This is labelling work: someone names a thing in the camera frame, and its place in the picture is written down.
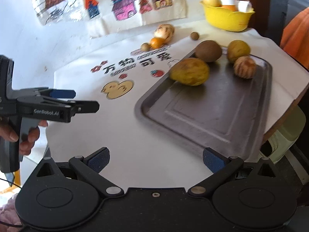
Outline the person's left hand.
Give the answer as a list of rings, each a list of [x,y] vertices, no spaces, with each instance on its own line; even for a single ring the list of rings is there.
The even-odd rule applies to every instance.
[[[48,127],[48,122],[46,120],[41,120],[38,126],[32,129],[25,141],[19,143],[19,136],[13,130],[13,128],[4,120],[1,120],[1,137],[9,142],[16,142],[19,144],[19,152],[24,156],[28,156],[31,153],[35,142],[40,137],[39,127]]]

